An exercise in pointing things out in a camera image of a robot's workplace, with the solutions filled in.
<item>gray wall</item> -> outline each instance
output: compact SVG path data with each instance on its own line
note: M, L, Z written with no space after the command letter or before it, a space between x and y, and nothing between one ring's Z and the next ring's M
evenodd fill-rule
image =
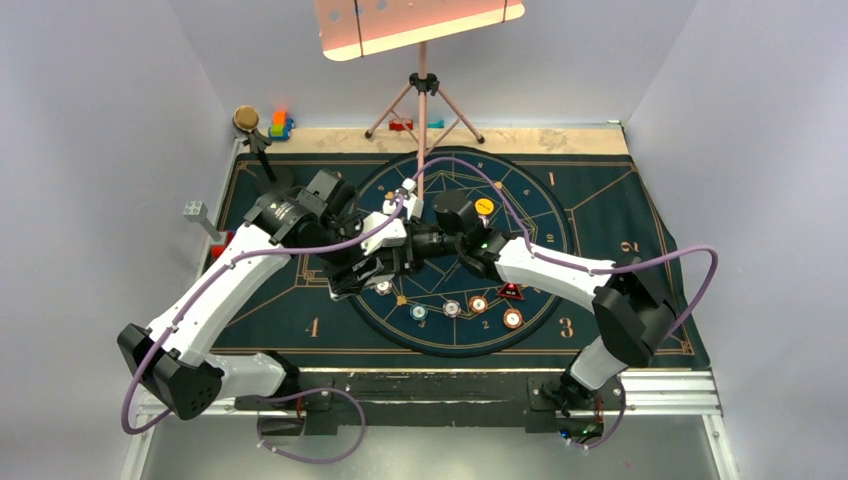
M227 116L165 0L3 2L0 72L0 477L117 478L115 338L190 284Z
M846 2L701 1L628 129L678 244L721 254L696 317L745 478L848 470L846 25Z
M368 3L376 0L360 0ZM526 0L520 19L433 41L430 69L480 125L623 119L695 3ZM228 112L288 107L300 126L366 126L417 69L414 46L326 59L312 0L171 4ZM454 118L441 100L431 104L431 118ZM417 118L414 97L399 110Z

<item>tripod stand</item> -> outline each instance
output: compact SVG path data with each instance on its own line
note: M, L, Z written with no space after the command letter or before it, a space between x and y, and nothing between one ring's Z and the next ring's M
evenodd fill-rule
M374 122L374 125L371 125L371 128L365 131L365 138L371 138L371 136L374 135L374 130L376 130L377 127L379 127L380 124L383 123L383 120L385 120L390 113L394 115L395 118L400 118L400 116L395 113L395 107L398 103L400 103L401 100L403 100L403 97L406 96L406 94L409 92L409 90L412 89L412 87L415 87L415 89L418 91L418 137L416 138L412 130L410 130L405 125L404 130L406 130L412 136L412 138L418 142L419 169L424 166L424 159L427 157L427 155L430 154L433 148L435 148L436 145L438 145L439 142L441 142L451 132L451 130L453 130L454 127L459 124L460 121L464 123L466 127L468 127L468 130L471 131L471 133L474 135L474 138L477 139L478 143L483 143L486 141L483 135L481 135L480 132L478 132L477 129L474 128L474 125L471 125L471 122L468 120L465 114L463 114L459 110L459 107L456 106L456 104L453 102L453 100L451 100L448 94L445 93L444 89L441 88L441 84L436 75L427 72L427 42L420 42L418 44L418 72L413 73L409 76L408 84L403 87L398 96L395 97L391 104L389 104L389 107L386 108L386 110L380 115L380 118L378 118L377 121ZM451 110L456 113L456 120L454 120L453 124L447 129L445 129L442 135L439 136L439 138L436 139L436 141L433 142L433 144L430 145L429 148L427 148L428 93L430 94L430 96L433 97L435 97L438 93L445 101L445 103L448 104ZM424 197L424 175L418 177L418 196L420 198Z

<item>number 3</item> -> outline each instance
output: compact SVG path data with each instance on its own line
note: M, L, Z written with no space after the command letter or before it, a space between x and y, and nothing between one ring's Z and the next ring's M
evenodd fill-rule
M559 331L562 338L571 338L574 336L574 327L571 326L570 318L560 318L559 324L562 325L562 329Z

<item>number 2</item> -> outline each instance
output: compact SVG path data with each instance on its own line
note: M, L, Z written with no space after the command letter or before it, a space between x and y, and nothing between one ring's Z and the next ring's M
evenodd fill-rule
M318 317L315 317L315 320L312 320L312 326L306 329L309 332L309 336L315 338L318 336Z
M562 329L559 331L559 334L560 336L562 336L562 338L571 338L574 336L574 327L571 326L570 318L560 318L559 324L562 325Z
M621 242L621 251L622 252L638 252L639 251L639 242Z

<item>game mat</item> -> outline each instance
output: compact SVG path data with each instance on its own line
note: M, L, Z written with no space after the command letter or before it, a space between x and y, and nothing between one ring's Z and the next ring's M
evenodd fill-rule
M439 147L428 158L444 156L465 160L495 180L495 188L516 207L532 240L541 246L613 261L625 253L651 258L677 248L630 156L493 155L465 147ZM268 157L272 164L289 166L296 185L308 183L321 168L336 172L360 189L363 213L380 210L385 195L416 170L415 152ZM256 200L255 182L261 175L255 156L236 158L220 229L238 228ZM493 226L519 232L492 187L467 168L439 164L427 171L425 184L425 201L444 190L464 191L472 201L492 200ZM433 221L430 205L425 205L424 220ZM679 262L656 271L682 310L686 300ZM504 299L498 296L501 287L471 276L455 258L445 257L428 261L415 275L395 278L388 295L369 290L354 299L333 302L320 261L296 257L248 300L212 351L275 350L303 367L562 368L598 334L593 316L571 302L522 285L516 288L523 300ZM488 309L472 312L468 308L472 297L485 298ZM460 303L462 313L457 318L442 312L447 300ZM410 316L414 305L427 309L423 321ZM510 308L523 316L524 324L517 330L503 322ZM709 367L693 319L666 340L651 366Z

